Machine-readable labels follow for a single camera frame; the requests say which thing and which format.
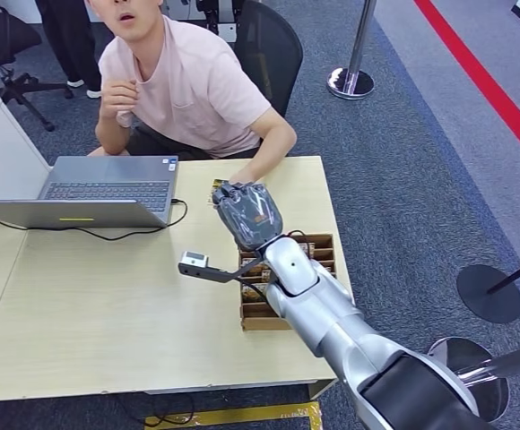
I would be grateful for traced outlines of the person's left hand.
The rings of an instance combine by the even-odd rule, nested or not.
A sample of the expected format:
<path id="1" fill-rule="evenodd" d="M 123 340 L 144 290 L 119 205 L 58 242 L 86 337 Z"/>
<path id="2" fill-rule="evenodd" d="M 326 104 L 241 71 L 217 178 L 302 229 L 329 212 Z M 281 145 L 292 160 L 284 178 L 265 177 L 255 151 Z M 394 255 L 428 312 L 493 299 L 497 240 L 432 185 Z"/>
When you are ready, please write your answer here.
<path id="1" fill-rule="evenodd" d="M 252 170 L 248 169 L 248 168 L 243 168 L 241 170 L 237 171 L 236 174 L 231 176 L 229 179 L 229 183 L 231 185 L 236 185 L 236 184 L 248 184 L 248 183 L 255 183 L 258 180 L 257 175 L 253 172 Z"/>

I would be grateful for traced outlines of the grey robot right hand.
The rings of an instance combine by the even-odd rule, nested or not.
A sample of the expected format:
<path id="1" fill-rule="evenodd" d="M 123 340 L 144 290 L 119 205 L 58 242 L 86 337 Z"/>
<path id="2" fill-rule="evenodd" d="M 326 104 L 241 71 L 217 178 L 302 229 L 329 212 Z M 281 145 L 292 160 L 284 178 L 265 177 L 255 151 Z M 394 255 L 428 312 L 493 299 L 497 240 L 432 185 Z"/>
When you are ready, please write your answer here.
<path id="1" fill-rule="evenodd" d="M 263 184 L 223 181 L 211 193 L 219 218 L 239 248 L 256 251 L 283 233 L 283 218 Z"/>

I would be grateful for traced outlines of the person's right hand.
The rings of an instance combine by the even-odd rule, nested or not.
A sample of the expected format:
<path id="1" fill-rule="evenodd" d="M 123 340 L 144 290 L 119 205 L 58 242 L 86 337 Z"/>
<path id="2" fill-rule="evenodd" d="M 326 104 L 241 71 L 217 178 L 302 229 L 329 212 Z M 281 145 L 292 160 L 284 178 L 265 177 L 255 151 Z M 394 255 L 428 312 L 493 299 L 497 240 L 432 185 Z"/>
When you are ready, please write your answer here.
<path id="1" fill-rule="evenodd" d="M 100 118 L 115 119 L 120 112 L 132 111 L 138 99 L 135 80 L 106 82 L 101 90 Z"/>

